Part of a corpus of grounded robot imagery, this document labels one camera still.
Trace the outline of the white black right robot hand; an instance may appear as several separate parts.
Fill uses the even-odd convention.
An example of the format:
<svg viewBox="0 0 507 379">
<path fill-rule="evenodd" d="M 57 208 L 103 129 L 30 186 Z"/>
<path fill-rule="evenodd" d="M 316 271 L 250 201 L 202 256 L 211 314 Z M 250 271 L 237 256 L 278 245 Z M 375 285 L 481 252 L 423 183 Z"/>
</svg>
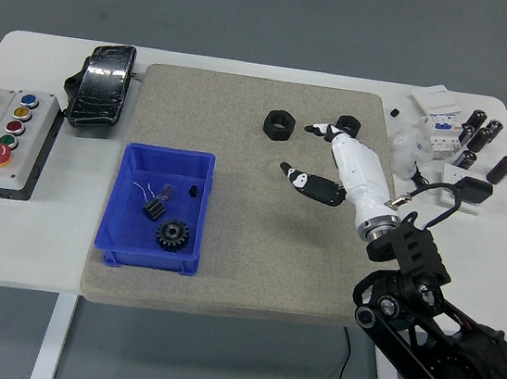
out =
<svg viewBox="0 0 507 379">
<path fill-rule="evenodd" d="M 399 217 L 387 206 L 389 189 L 380 159 L 373 150 L 329 123 L 307 126 L 308 133 L 331 144 L 340 183 L 298 171 L 280 163 L 286 178 L 302 195 L 330 207 L 349 201 L 355 208 L 355 227 L 365 242 L 372 242 L 395 229 Z"/>
</svg>

